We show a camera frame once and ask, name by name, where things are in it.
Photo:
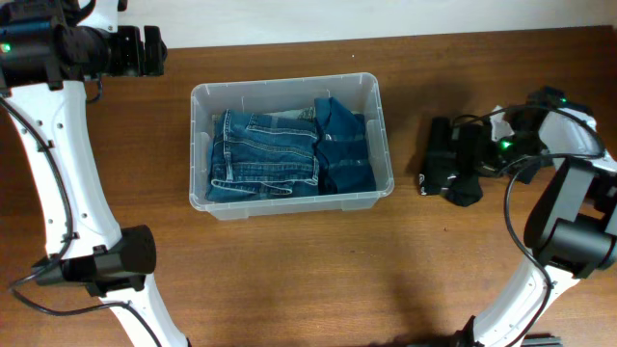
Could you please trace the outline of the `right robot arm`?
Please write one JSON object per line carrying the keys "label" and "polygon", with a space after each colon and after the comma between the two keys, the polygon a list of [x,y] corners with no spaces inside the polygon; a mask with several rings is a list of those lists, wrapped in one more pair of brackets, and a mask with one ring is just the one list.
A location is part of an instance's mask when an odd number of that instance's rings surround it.
{"label": "right robot arm", "polygon": [[453,142],[486,176],[529,182],[542,168],[555,175],[531,210],[523,236],[504,220],[523,260],[497,299],[444,341],[446,346],[559,346],[530,330],[565,291],[616,261],[616,162],[592,111],[556,89],[525,104],[451,124]]}

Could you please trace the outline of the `blue garment with tape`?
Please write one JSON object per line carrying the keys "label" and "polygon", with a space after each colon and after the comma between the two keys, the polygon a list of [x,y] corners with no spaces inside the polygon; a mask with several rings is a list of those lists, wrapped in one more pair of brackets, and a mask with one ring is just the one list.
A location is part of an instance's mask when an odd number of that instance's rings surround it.
{"label": "blue garment with tape", "polygon": [[319,161],[319,194],[376,190],[369,161],[364,115],[349,111],[336,98],[316,98],[314,146]]}

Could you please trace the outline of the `dark blue jeans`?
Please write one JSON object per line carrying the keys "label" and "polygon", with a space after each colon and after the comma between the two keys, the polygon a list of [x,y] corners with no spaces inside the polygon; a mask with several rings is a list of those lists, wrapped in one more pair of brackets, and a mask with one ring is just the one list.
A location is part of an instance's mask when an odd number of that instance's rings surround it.
{"label": "dark blue jeans", "polygon": [[313,122],[226,110],[215,123],[205,198],[240,202],[316,196]]}

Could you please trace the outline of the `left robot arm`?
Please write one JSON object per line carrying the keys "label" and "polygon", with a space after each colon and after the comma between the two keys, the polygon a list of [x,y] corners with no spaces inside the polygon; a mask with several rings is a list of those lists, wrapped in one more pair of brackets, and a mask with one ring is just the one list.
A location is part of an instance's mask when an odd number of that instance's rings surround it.
{"label": "left robot arm", "polygon": [[126,8],[121,0],[1,7],[1,104],[19,133],[45,221],[46,254],[29,278],[84,287],[137,346],[185,346],[156,286],[152,232],[118,224],[89,139],[87,82],[164,71],[159,29],[119,25]]}

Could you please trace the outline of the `light blue jeans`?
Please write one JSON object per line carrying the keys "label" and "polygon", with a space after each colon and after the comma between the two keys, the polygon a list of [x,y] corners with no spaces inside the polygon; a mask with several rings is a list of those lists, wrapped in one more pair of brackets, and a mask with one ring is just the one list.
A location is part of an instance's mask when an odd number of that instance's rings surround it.
{"label": "light blue jeans", "polygon": [[277,130],[293,129],[313,131],[315,108],[301,108],[271,113],[252,113],[226,109],[212,116],[215,124],[222,122],[229,126],[246,126],[247,128],[271,128]]}

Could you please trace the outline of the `black garment with tape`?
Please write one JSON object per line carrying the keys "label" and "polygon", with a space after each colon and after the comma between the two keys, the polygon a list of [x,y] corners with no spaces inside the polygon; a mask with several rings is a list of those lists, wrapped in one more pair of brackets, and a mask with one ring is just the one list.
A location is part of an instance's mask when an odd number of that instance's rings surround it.
{"label": "black garment with tape", "polygon": [[552,160],[545,155],[526,156],[515,162],[508,173],[510,175],[515,175],[517,181],[523,184],[530,184],[541,169],[551,167],[552,165]]}
{"label": "black garment with tape", "polygon": [[468,207],[483,198],[479,173],[475,168],[482,133],[480,124],[455,127],[448,118],[432,119],[418,175],[422,196],[442,196],[461,207]]}

